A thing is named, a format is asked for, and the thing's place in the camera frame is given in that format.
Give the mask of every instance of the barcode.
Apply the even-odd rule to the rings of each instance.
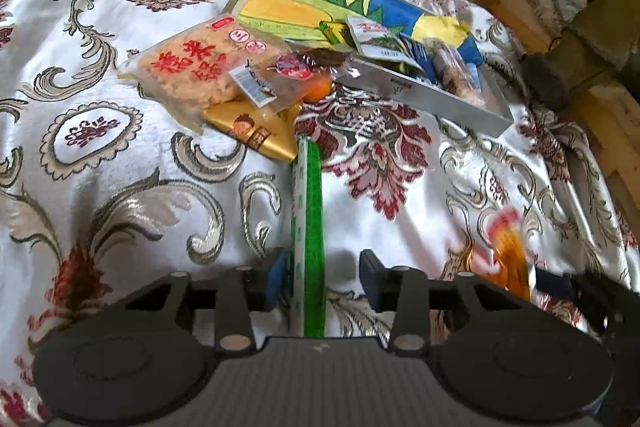
[[[264,107],[277,98],[273,86],[258,76],[249,64],[239,66],[229,74],[256,107]]]

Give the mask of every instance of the floral patterned tablecloth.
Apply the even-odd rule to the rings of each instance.
[[[227,1],[0,0],[0,425],[46,417],[30,367],[48,336],[168,272],[212,277],[288,244],[289,166],[212,129],[191,136],[115,78]],[[326,333],[388,337],[392,315],[361,296],[360,250],[450,278],[488,248],[487,221],[507,204],[536,263],[601,269],[638,290],[636,242],[586,137],[526,104],[510,33],[466,0],[408,1],[469,23],[516,123],[491,139],[342,86],[305,107],[297,131],[323,160]],[[585,327],[567,303],[536,299]],[[281,311],[254,325],[286,330]],[[197,318],[203,341],[210,327]]]

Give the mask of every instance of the red label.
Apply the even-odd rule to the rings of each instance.
[[[309,66],[297,58],[296,55],[283,55],[278,58],[276,60],[276,68],[278,73],[296,80],[306,80],[313,74]]]
[[[215,30],[219,30],[220,28],[224,28],[225,26],[231,24],[232,22],[236,22],[236,20],[233,17],[222,17],[222,19],[219,19],[214,23],[212,23],[211,27]]]

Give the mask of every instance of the orange fruit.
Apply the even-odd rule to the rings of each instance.
[[[306,103],[320,102],[324,97],[331,93],[331,86],[333,81],[329,73],[318,73],[313,81],[316,85],[309,91],[303,99]]]

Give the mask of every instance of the gold wrapper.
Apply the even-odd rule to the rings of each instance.
[[[202,117],[260,154],[292,162],[298,155],[294,124],[300,110],[302,106],[294,104],[265,120],[251,102],[226,102],[209,105]]]

